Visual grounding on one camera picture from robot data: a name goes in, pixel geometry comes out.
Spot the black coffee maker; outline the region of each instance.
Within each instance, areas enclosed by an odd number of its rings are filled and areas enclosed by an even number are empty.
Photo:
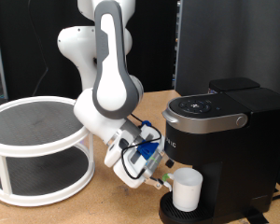
[[[210,83],[215,94],[169,102],[165,151],[203,175],[199,206],[161,198],[163,223],[221,224],[267,212],[280,169],[280,95],[246,79]]]

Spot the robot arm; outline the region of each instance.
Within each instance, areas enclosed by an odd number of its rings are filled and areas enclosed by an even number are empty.
[[[135,0],[78,0],[80,12],[95,21],[95,29],[88,28],[89,35],[83,35],[83,27],[79,28],[80,33],[76,27],[65,29],[58,44],[62,54],[78,67],[82,81],[88,80],[74,113],[91,133],[108,145],[105,165],[113,166],[116,175],[131,188],[145,182],[160,189],[163,182],[152,175],[166,157],[164,137],[153,127],[143,125],[139,129],[126,119],[143,95],[142,84],[128,74],[125,60],[132,45],[125,26],[134,6]],[[90,66],[94,57],[97,71]]]

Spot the round stand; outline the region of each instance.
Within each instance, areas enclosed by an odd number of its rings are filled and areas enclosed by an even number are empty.
[[[161,221],[165,224],[207,224],[211,223],[212,218],[201,204],[198,204],[197,209],[192,212],[179,211],[173,204],[172,192],[168,192],[162,196],[159,215]]]
[[[94,173],[92,134],[75,101],[33,97],[0,106],[0,200],[39,206],[83,189]],[[90,148],[80,144],[89,137]]]

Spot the white cup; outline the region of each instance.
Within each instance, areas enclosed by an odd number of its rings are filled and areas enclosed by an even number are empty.
[[[194,211],[199,202],[203,176],[191,168],[180,168],[168,174],[174,180],[173,203],[175,208],[183,212]]]

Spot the wooden table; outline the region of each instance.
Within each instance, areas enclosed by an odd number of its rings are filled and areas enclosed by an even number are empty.
[[[175,91],[145,93],[143,102],[134,111],[140,119],[150,120],[165,134],[165,119],[161,112],[167,103],[178,97]],[[17,207],[0,203],[0,223],[62,223],[62,224],[162,224],[159,218],[159,202],[168,190],[156,190],[143,184],[138,189],[127,187],[113,172],[104,165],[107,147],[102,140],[94,137],[95,173],[90,184],[75,196],[52,205],[41,207]],[[161,177],[184,167],[175,164],[168,169],[163,163],[154,176]],[[274,201],[271,210],[264,216],[270,223],[280,223],[280,200]],[[248,223],[245,219],[233,221],[232,224]]]

